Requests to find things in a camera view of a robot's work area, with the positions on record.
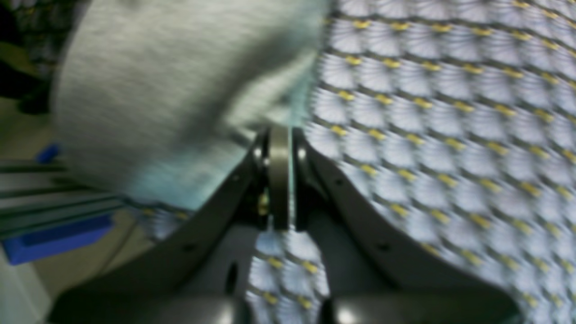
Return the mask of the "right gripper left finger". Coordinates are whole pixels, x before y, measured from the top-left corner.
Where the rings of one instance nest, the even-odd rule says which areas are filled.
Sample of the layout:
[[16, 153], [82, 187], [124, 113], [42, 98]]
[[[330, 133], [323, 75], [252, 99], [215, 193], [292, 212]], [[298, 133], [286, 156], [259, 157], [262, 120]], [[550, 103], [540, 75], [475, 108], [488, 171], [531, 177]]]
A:
[[257, 237], [290, 223], [290, 131], [257, 135], [193, 218], [132, 261], [62, 293], [50, 324], [253, 324]]

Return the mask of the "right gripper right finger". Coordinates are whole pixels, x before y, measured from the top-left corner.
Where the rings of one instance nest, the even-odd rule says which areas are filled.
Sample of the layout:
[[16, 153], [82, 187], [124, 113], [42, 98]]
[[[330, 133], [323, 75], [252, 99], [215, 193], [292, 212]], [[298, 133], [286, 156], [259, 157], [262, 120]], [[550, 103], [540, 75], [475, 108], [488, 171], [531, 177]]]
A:
[[301, 129], [292, 129], [295, 228], [321, 252], [319, 324], [520, 324], [503, 289], [426, 251], [385, 220]]

